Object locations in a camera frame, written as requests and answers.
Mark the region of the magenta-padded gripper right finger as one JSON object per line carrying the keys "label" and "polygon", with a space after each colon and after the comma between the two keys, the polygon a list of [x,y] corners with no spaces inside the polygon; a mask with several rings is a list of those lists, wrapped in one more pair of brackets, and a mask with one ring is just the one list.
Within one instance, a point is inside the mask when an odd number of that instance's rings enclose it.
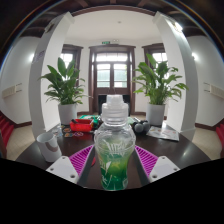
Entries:
{"label": "magenta-padded gripper right finger", "polygon": [[155,182],[180,170],[166,156],[157,157],[140,146],[135,147],[134,160],[142,185]]}

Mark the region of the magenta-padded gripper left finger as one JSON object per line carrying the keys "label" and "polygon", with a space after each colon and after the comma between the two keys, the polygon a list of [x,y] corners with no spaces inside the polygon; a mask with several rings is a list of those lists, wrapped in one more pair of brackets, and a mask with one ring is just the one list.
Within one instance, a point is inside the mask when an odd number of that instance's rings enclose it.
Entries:
{"label": "magenta-padded gripper left finger", "polygon": [[87,166],[87,161],[91,157],[93,148],[94,146],[90,145],[79,150],[70,157],[61,156],[48,167],[46,171],[77,184]]}

